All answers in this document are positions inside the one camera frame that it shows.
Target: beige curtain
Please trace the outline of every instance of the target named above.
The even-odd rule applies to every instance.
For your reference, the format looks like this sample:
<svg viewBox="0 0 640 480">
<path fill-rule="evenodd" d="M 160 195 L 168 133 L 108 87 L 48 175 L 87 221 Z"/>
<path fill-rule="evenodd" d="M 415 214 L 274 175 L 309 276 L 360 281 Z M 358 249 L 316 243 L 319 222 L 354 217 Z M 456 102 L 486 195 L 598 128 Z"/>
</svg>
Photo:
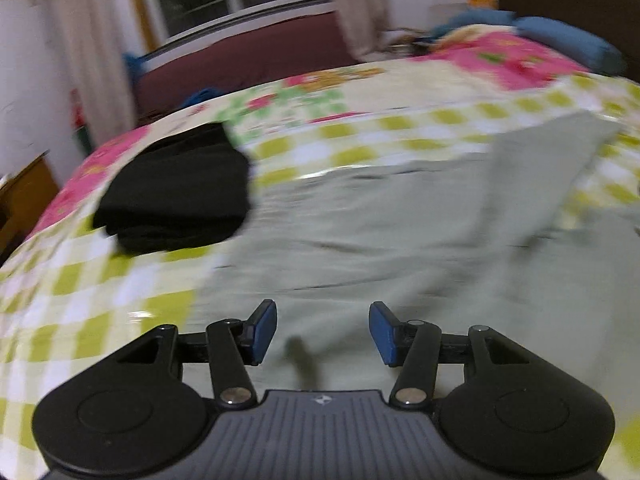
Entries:
<svg viewBox="0 0 640 480">
<path fill-rule="evenodd" d="M 383 59 L 383 32 L 388 29 L 388 0 L 334 0 L 350 53 L 361 61 Z"/>
<path fill-rule="evenodd" d="M 94 144 L 132 129 L 136 107 L 112 0 L 52 0 Z"/>
</svg>

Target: blue pillow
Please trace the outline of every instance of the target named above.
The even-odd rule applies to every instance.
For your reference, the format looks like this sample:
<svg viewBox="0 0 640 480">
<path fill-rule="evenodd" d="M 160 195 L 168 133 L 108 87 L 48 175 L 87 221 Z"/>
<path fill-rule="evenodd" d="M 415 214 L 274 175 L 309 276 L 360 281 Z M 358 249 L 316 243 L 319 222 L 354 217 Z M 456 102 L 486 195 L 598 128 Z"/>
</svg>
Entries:
<svg viewBox="0 0 640 480">
<path fill-rule="evenodd" d="M 567 23 L 530 16 L 514 22 L 518 35 L 550 46 L 592 72 L 621 75 L 626 69 L 622 53 L 607 41 Z"/>
<path fill-rule="evenodd" d="M 469 9 L 455 15 L 447 23 L 438 25 L 431 29 L 429 37 L 431 40 L 438 40 L 452 30 L 465 25 L 475 25 L 484 23 L 485 25 L 511 25 L 515 19 L 515 12 L 511 10 L 495 9 Z"/>
</svg>

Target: maroon fabric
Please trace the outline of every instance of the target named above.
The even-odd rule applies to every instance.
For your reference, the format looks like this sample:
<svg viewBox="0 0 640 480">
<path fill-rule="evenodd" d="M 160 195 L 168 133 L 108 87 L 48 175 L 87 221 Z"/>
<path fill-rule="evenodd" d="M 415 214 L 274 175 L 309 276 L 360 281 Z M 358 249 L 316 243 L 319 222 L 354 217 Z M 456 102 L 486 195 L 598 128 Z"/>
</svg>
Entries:
<svg viewBox="0 0 640 480">
<path fill-rule="evenodd" d="M 355 63 L 335 13 L 302 16 L 225 38 L 166 63 L 142 76 L 136 97 L 145 115 L 172 110 L 207 87 L 234 92 Z"/>
</svg>

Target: checkered bedsheet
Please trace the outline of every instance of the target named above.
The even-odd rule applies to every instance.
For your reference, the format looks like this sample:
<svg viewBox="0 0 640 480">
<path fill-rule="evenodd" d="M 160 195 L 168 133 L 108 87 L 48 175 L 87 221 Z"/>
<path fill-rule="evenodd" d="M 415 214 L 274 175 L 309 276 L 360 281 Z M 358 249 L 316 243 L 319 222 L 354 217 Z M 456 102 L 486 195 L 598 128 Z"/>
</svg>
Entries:
<svg viewBox="0 0 640 480">
<path fill-rule="evenodd" d="M 252 89 L 252 102 L 260 92 L 273 92 L 273 87 Z M 336 92 L 339 102 L 339 89 Z M 229 118 L 229 107 L 237 105 L 224 102 L 226 108 L 190 108 L 154 124 L 113 173 L 155 140 Z M 334 102 L 329 106 L 335 112 L 348 111 Z M 587 206 L 638 199 L 640 88 L 626 80 L 570 76 L 547 89 L 499 101 L 285 124 L 260 135 L 254 128 L 238 128 L 238 120 L 230 126 L 234 142 L 254 160 L 252 186 L 259 192 L 340 166 L 444 160 L 483 151 L 495 134 L 578 109 L 619 120 L 621 131 L 603 146 L 594 171 L 577 182 L 560 219 L 571 226 Z M 180 326 L 195 289 L 233 243 L 134 258 L 121 254 L 113 237 L 91 229 L 92 212 L 107 184 L 71 215 L 30 238 L 0 269 L 0 472 L 12 480 L 33 480 L 46 471 L 30 429 L 36 403 L 156 324 Z M 620 432 L 621 440 L 610 452 L 619 455 L 611 467 L 626 467 L 629 479 L 637 474 L 632 471 L 634 460 L 640 462 L 637 434 L 640 422 Z"/>
</svg>

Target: black garment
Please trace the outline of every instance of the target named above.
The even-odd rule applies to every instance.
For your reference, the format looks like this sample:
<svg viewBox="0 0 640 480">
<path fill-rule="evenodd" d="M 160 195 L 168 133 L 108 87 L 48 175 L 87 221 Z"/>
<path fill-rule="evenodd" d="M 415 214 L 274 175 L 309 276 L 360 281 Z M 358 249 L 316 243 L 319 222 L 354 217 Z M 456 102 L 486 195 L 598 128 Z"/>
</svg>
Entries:
<svg viewBox="0 0 640 480">
<path fill-rule="evenodd" d="M 127 251 L 200 247 L 233 235 L 249 211 L 249 161 L 222 124 L 154 142 L 120 170 L 94 214 L 94 228 Z"/>
</svg>

